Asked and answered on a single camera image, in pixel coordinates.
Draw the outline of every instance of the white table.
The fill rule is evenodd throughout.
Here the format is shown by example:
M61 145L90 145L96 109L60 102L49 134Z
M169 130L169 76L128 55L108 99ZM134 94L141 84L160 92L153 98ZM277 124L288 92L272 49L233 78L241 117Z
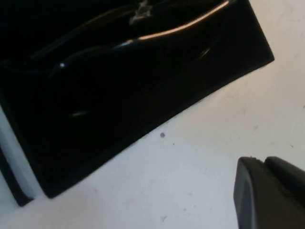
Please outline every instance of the white table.
M53 200L40 195L17 208L0 177L0 228L237 229L239 157L279 156L305 169L305 3L251 3L275 62L177 115Z

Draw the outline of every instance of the black object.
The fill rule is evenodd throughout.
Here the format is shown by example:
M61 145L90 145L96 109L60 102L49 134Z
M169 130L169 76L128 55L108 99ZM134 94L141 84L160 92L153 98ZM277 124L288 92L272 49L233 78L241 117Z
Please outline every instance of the black object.
M277 158L238 161L234 201L239 229L305 227L305 172Z
M12 195L14 196L17 204L20 207L25 206L26 204L28 204L29 202L31 202L33 200L32 198L27 197L24 194L24 192L22 191L22 189L20 188L20 186L10 168L8 161L3 154L1 146L0 146L0 171L3 174L3 177L6 180Z
M110 1L104 3L107 6L103 9L107 10L109 4ZM57 15L54 21L44 14L29 14L35 18L31 19L35 23L25 25L20 21L28 28L25 31L19 28L23 31L21 35L20 31L10 33L11 27L4 26L6 45L0 47L6 53L4 59L38 50L70 31L73 27L68 22L81 24L100 14L90 3L65 7L67 15L62 13L63 7L52 8L52 14ZM187 107L273 61L248 0L237 0L230 9L230 16L230 23L226 24L221 40L213 49L202 50L202 56L182 68L177 66L177 73L165 68L157 75L158 81L147 77L145 86L140 84L135 89L124 90L123 94L113 94L115 99L111 103L98 106L95 112L81 117L58 116L45 106L48 104L45 96L48 73L20 75L1 69L1 105L45 194L48 197L60 194ZM37 30L40 30L38 41L31 40L33 31ZM14 46L12 42L17 37L21 40ZM140 66L135 66L134 70L141 72Z

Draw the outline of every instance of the small dark speck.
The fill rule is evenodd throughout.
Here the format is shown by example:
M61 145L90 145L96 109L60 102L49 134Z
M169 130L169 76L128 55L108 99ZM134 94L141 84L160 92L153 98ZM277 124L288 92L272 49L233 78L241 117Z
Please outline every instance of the small dark speck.
M164 222L166 220L166 218L167 218L167 216L162 216L161 217L162 222Z

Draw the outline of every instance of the black glossy box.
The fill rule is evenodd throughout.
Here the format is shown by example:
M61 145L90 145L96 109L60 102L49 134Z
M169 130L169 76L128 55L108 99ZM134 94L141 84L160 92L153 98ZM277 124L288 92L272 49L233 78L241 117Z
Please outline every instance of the black glossy box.
M70 11L65 11L69 4L64 1L50 5L53 12L37 14L20 26L1 25L6 31L1 40L7 43L0 47L2 57L26 50L31 39L36 39L37 45L42 40L51 41L63 29L74 28L99 14L98 7L90 3L75 4ZM76 17L79 14L75 12L80 10L83 14ZM58 16L53 23L56 25L61 16L65 18L65 28L56 30L52 21L46 19L56 11ZM126 94L100 113L77 121L57 119L47 113L39 77L22 78L1 70L1 106L45 194L50 198L60 194L184 109L272 62L273 54L249 1L238 0L231 14L222 40L204 58L149 89ZM39 18L45 20L44 25L26 27L27 22ZM35 37L40 27L45 29Z

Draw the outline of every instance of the white surface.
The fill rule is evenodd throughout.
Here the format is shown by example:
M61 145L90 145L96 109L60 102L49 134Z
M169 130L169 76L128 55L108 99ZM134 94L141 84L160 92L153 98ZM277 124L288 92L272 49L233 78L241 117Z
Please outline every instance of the white surface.
M179 114L59 197L0 211L0 227L237 229L239 157L279 156L305 169L305 3L252 6L274 63Z

